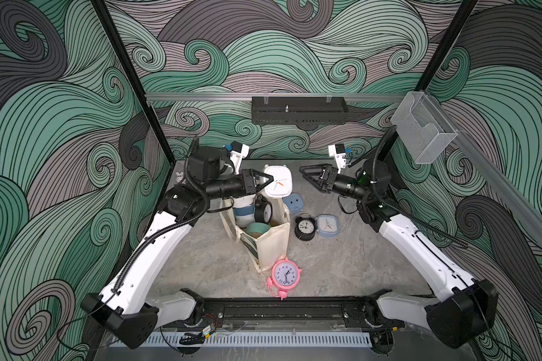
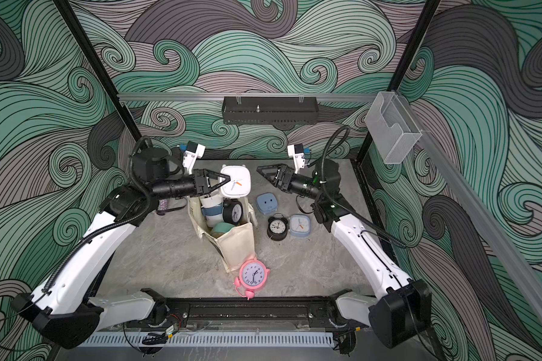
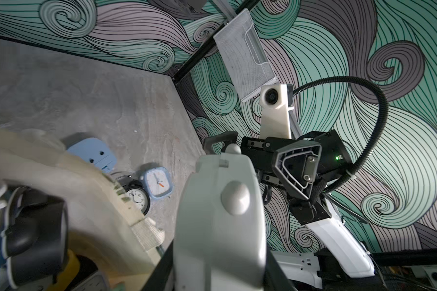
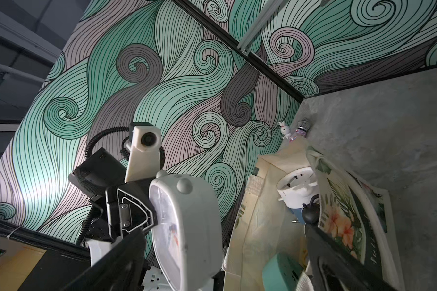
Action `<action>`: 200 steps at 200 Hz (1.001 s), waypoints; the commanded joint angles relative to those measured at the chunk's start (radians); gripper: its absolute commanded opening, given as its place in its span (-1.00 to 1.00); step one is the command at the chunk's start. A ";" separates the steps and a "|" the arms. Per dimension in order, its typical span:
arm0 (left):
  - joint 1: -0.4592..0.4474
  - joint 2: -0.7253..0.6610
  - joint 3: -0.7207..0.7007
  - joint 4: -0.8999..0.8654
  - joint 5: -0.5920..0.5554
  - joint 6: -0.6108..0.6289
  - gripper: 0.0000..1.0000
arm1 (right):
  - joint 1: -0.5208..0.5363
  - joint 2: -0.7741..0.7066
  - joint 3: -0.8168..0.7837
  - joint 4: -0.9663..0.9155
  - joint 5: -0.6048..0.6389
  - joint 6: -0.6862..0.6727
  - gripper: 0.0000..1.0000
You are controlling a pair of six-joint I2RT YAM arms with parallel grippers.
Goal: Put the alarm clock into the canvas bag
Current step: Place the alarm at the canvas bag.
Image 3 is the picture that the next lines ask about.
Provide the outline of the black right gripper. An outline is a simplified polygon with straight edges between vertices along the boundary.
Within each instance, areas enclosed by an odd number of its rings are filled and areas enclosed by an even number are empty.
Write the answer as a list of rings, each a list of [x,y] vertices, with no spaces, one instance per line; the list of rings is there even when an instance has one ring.
[[[234,131],[207,137],[203,150],[207,155],[224,153],[237,138]],[[353,165],[335,130],[310,132],[298,139],[245,137],[241,150],[250,158],[260,183],[284,189],[302,201],[311,199],[314,186],[339,179]]]

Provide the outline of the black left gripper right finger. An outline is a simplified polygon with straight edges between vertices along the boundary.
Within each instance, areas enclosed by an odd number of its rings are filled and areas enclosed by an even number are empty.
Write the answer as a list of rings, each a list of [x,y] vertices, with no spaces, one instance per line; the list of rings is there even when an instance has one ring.
[[[294,286],[286,277],[269,246],[266,246],[266,263],[263,278],[264,291],[294,291]]]

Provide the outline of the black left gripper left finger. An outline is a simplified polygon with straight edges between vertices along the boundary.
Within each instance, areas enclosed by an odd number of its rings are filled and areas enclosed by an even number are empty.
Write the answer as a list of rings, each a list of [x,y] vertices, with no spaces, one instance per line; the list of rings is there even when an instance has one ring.
[[[142,291],[174,291],[174,260],[172,242],[160,262],[157,264],[153,273],[143,286]]]

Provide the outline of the white square alarm clock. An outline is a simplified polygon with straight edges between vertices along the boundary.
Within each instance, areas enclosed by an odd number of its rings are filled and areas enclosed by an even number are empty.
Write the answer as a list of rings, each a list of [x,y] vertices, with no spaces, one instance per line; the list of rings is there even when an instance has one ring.
[[[261,291],[266,248],[262,195],[251,160],[236,144],[201,156],[177,212],[175,289]]]

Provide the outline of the yellow rectangular alarm clock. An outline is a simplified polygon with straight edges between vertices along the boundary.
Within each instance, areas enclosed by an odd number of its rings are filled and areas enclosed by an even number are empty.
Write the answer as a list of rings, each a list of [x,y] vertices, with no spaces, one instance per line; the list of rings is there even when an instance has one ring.
[[[105,274],[88,257],[67,251],[68,262],[46,291],[109,291]]]

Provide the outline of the floral canvas tote bag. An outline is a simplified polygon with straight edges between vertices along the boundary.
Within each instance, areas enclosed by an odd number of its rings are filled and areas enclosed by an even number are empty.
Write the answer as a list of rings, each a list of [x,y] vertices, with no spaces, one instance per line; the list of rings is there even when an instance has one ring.
[[[160,262],[165,233],[138,210],[108,174],[70,154],[42,130],[0,128],[0,179],[67,203],[69,248],[90,258],[111,285],[139,291]]]

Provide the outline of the black twin-bell alarm clock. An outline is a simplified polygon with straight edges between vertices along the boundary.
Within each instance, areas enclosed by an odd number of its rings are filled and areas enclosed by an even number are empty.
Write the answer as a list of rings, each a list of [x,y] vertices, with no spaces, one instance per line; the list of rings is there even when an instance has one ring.
[[[122,175],[115,180],[123,187],[126,196],[135,203],[137,209],[147,215],[151,208],[151,198],[142,183],[129,175]]]

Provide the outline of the light blue square alarm clock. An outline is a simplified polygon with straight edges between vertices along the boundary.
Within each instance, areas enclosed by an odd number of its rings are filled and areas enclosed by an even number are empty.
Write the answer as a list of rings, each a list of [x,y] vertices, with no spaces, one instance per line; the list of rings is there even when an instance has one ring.
[[[148,169],[140,175],[140,181],[153,200],[167,198],[174,190],[171,176],[164,167]]]

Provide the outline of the light blue square clock back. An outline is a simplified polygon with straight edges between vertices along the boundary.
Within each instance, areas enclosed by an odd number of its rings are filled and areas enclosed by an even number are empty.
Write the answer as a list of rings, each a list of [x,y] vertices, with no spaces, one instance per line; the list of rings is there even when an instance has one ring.
[[[67,151],[105,173],[111,172],[117,163],[110,148],[102,140],[93,137],[82,139],[71,145]]]

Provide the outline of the small black alarm clock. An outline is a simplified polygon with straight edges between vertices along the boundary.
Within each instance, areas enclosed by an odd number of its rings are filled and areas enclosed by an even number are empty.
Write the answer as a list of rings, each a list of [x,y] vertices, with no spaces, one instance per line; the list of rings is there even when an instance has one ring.
[[[1,233],[10,287],[51,279],[67,263],[69,219],[60,197],[28,186],[17,187],[8,201]]]

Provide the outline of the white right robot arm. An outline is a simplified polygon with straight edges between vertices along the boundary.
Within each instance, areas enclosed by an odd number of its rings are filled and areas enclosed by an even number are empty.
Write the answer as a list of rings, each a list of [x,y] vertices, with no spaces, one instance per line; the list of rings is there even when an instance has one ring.
[[[334,199],[331,191],[347,182],[352,171],[364,164],[366,155],[353,162],[335,130],[310,132],[298,139],[246,137],[240,148],[265,187],[263,202],[270,202],[273,189],[283,191],[292,216],[323,244],[321,250],[291,261],[293,281],[302,282],[314,258],[312,286],[323,291],[359,291],[363,287],[384,291],[387,281],[437,290],[435,283],[383,272],[385,267],[420,266],[426,278],[433,280],[437,249],[371,253],[345,226],[347,216],[361,224],[367,219]]]

